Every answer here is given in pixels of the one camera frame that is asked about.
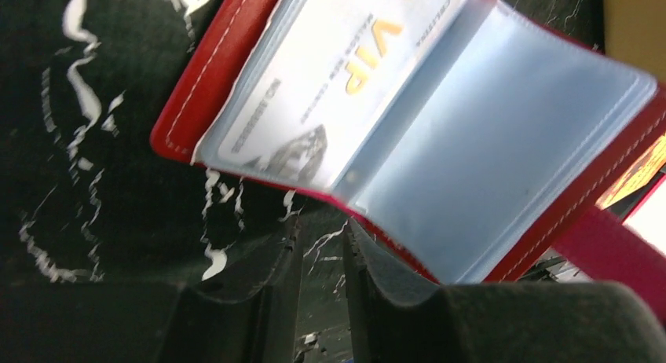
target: yellow object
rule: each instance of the yellow object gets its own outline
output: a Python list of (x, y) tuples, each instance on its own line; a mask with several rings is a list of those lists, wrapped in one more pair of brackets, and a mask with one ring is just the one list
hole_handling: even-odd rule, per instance
[[(604, 0), (606, 55), (666, 83), (666, 0)], [(666, 136), (647, 150), (597, 201), (606, 208), (650, 182), (666, 164)]]
[(647, 185), (666, 164), (666, 136), (659, 138), (597, 201), (606, 208)]

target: wallet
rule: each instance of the wallet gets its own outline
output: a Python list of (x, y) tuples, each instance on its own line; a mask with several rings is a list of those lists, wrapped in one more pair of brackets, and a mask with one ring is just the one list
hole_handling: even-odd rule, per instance
[(151, 143), (325, 200), (424, 276), (476, 283), (518, 279), (665, 119), (651, 74), (501, 0), (224, 0)]

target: yellow vip lettering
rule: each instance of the yellow vip lettering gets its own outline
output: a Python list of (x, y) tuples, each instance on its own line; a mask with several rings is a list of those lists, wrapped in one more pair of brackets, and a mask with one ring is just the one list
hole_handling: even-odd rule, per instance
[(402, 26), (384, 20), (377, 20), (372, 25), (372, 37), (375, 39), (375, 44), (377, 45), (379, 56), (381, 57), (386, 55), (384, 32), (391, 35), (399, 35), (402, 32)]
[(402, 32), (402, 26), (384, 20), (377, 20), (372, 25), (371, 30), (379, 56), (375, 55), (368, 47), (359, 46), (355, 52), (355, 57), (350, 59), (345, 66), (345, 69), (350, 74), (346, 86), (347, 94), (357, 94), (363, 89), (365, 83), (370, 78), (368, 69), (377, 68), (379, 60), (388, 52), (385, 35), (399, 35)]

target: red strap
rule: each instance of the red strap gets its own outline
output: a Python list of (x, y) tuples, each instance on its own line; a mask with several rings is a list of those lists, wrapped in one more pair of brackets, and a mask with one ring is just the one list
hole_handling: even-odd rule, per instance
[(626, 284), (666, 322), (666, 257), (615, 215), (593, 207), (554, 248), (589, 277)]

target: card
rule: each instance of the card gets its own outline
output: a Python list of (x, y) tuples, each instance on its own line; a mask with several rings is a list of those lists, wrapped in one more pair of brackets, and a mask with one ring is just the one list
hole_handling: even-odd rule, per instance
[(214, 161), (329, 189), (465, 1), (306, 0)]

